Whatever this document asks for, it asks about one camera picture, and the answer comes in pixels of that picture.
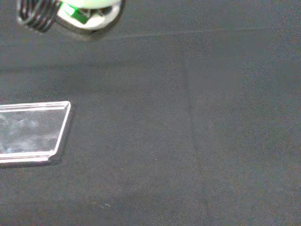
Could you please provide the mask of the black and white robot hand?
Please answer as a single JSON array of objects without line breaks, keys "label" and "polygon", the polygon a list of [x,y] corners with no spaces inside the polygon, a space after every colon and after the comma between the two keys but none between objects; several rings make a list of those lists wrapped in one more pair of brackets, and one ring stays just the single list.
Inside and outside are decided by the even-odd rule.
[{"label": "black and white robot hand", "polygon": [[55,26],[75,38],[92,40],[111,30],[125,0],[18,0],[18,23],[39,33]]}]

